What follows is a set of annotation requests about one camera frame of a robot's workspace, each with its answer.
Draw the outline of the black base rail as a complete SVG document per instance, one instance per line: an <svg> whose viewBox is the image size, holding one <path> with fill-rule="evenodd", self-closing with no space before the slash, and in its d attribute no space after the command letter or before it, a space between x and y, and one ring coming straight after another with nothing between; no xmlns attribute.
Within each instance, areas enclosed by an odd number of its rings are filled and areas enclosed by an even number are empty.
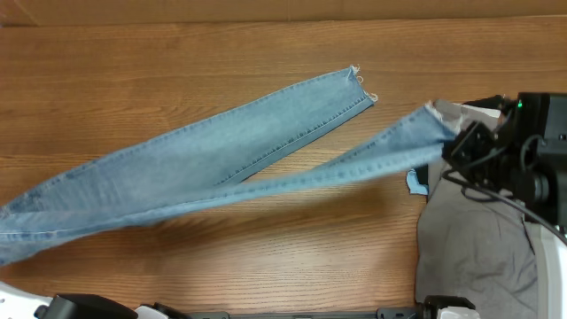
<svg viewBox="0 0 567 319"><path fill-rule="evenodd" d="M374 311L229 314L227 312L188 313L190 319L419 319L415 307L382 307Z"/></svg>

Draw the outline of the small light blue cloth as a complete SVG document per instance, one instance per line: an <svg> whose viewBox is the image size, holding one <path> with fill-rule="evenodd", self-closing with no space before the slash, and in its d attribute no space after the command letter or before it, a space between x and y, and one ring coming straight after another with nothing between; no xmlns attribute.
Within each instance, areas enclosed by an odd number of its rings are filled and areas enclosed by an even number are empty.
<svg viewBox="0 0 567 319"><path fill-rule="evenodd" d="M416 169L411 169L406 174L406 185L411 195L429 195L427 176L419 175Z"/></svg>

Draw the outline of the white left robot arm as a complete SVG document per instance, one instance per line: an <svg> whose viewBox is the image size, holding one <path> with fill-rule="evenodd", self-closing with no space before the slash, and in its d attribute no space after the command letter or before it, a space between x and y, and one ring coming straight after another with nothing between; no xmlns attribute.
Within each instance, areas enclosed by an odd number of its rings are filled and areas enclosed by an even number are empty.
<svg viewBox="0 0 567 319"><path fill-rule="evenodd" d="M158 304L132 309L95 294L44 297L1 283L1 317L7 319L171 319L188 315Z"/></svg>

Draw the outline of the grey garment pile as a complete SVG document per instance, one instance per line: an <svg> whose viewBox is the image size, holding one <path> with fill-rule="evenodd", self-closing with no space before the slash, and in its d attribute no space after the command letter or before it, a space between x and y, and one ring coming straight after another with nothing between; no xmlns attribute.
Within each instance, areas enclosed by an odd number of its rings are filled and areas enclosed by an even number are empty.
<svg viewBox="0 0 567 319"><path fill-rule="evenodd" d="M480 203L442 179L444 160L428 167L428 203L417 223L416 300L458 296L483 318L534 318L538 314L536 257L519 212Z"/></svg>

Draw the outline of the light blue denim jeans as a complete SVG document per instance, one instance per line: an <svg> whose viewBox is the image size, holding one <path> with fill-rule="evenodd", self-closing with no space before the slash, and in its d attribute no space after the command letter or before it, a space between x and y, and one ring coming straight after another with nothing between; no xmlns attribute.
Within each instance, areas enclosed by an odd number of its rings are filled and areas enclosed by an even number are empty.
<svg viewBox="0 0 567 319"><path fill-rule="evenodd" d="M35 186L1 209L1 262L80 237L150 225L267 195L381 177L431 163L460 123L427 103L368 142L304 173L251 176L371 107L356 67L111 153Z"/></svg>

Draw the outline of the black garment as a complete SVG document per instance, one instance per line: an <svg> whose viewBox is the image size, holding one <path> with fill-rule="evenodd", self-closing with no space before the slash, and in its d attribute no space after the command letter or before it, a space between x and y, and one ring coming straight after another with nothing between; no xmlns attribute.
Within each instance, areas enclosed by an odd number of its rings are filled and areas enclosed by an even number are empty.
<svg viewBox="0 0 567 319"><path fill-rule="evenodd" d="M505 98L500 95L461 104L438 99L432 103L432 108L440 114L444 123L450 128L456 128L457 133L460 133L473 121L481 121L489 129L494 130L502 122L500 108L504 102ZM442 172L447 168L448 165L443 159L415 168L416 181L432 191L441 179Z"/></svg>

